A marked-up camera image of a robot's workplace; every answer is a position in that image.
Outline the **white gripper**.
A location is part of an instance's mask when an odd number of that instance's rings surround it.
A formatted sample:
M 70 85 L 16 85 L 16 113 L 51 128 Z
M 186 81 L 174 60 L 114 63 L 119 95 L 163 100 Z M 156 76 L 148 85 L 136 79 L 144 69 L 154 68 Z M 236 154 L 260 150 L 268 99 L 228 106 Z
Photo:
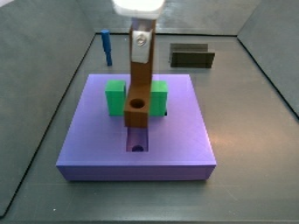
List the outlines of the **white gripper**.
M 150 60 L 152 20 L 162 14 L 166 0 L 112 0 L 115 12 L 132 19 L 131 61 L 146 64 Z

